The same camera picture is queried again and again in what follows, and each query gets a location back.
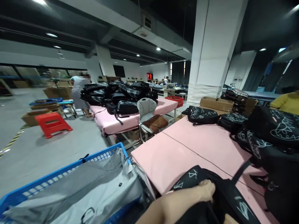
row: blue basket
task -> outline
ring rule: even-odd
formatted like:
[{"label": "blue basket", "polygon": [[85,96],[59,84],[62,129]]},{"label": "blue basket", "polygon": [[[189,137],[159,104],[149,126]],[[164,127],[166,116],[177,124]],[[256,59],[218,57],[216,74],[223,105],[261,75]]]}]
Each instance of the blue basket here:
[{"label": "blue basket", "polygon": [[[117,148],[122,148],[122,151],[126,157],[126,160],[128,164],[131,164],[131,161],[128,157],[128,154],[124,148],[124,145],[122,143],[118,143],[116,145],[113,145],[107,149],[104,149],[102,151],[99,151],[95,154],[92,154],[85,158],[85,161],[98,161],[103,160],[108,157],[110,157]],[[76,167],[81,165],[83,163],[82,160],[79,160],[77,162],[74,162],[68,166],[65,166],[64,168],[57,170],[47,176],[44,176],[28,185],[25,185],[24,187],[21,187],[15,191],[12,191],[11,193],[8,193],[0,200],[0,221],[2,221],[5,216],[3,215],[3,212],[9,209],[9,206],[16,206],[24,201],[26,201],[28,198],[32,197],[33,195],[40,192],[42,189],[50,186],[54,182],[62,179],[64,176],[72,172]],[[140,198],[137,198],[136,200],[130,202],[126,206],[124,206],[122,209],[120,209],[118,212],[116,212],[113,216],[111,216],[105,223],[116,223],[123,215],[126,214],[126,212],[132,207],[135,203],[139,201]]]},{"label": "blue basket", "polygon": [[41,100],[56,100],[56,101],[54,101],[54,102],[43,102],[43,103],[35,103],[35,102],[31,102],[31,103],[29,104],[29,106],[39,105],[39,104],[44,104],[44,103],[55,103],[55,102],[60,103],[60,102],[63,101],[62,98],[48,98],[48,99],[41,99]]}]

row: air vent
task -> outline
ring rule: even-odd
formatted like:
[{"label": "air vent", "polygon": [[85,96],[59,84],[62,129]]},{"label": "air vent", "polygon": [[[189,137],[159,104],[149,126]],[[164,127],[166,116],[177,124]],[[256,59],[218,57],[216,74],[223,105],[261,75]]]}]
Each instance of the air vent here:
[{"label": "air vent", "polygon": [[143,15],[143,26],[148,30],[152,30],[152,21],[146,15]]},{"label": "air vent", "polygon": [[147,37],[147,35],[145,33],[140,33],[139,35],[142,37]]}]

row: concrete floor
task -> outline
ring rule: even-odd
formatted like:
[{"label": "concrete floor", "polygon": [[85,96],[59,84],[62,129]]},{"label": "concrete floor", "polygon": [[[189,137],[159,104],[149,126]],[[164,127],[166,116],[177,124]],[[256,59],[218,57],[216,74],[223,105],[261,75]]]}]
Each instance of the concrete floor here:
[{"label": "concrete floor", "polygon": [[[21,117],[30,111],[29,103],[47,98],[43,88],[13,89],[10,100],[0,99],[0,151],[25,124]],[[177,109],[177,116],[188,106]],[[39,126],[27,128],[0,158],[0,198],[5,194],[69,165],[85,155],[110,146],[92,118],[67,118],[73,128],[50,139],[43,137]]]}]

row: pink table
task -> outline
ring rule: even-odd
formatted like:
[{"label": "pink table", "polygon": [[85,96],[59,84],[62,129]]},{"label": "pink table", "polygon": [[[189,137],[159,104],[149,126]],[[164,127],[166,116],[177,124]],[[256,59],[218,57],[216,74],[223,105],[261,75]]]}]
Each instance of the pink table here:
[{"label": "pink table", "polygon": [[[195,165],[211,170],[224,179],[232,178],[163,132],[139,146],[131,154],[161,195],[168,192],[177,180]],[[236,186],[261,223],[278,223],[271,213],[264,212],[266,205],[263,196],[240,181]]]},{"label": "pink table", "polygon": [[[176,109],[178,103],[172,100],[167,100],[164,98],[158,98],[158,105],[154,114],[167,114]],[[117,134],[125,131],[135,129],[139,126],[139,113],[132,114],[128,118],[119,118],[124,124],[121,125],[114,115],[107,112],[105,107],[100,106],[90,106],[93,114],[95,115],[95,122],[102,130],[102,134]]]},{"label": "pink table", "polygon": [[[176,139],[179,144],[192,150],[230,176],[234,176],[240,166],[251,157],[229,138],[230,133],[227,130],[216,124],[193,126],[187,116],[163,130],[163,133]],[[249,166],[239,179],[243,184],[263,195],[263,188],[254,183],[249,174],[265,175],[266,172],[262,168],[256,169]]]}]

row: red plastic stool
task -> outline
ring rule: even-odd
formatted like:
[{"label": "red plastic stool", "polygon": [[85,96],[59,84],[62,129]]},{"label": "red plastic stool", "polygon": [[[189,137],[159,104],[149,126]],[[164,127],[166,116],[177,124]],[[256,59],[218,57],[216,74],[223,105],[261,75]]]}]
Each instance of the red plastic stool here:
[{"label": "red plastic stool", "polygon": [[41,114],[35,117],[36,121],[43,130],[46,138],[52,138],[52,133],[67,130],[72,131],[73,129],[63,120],[63,118],[56,112]]}]

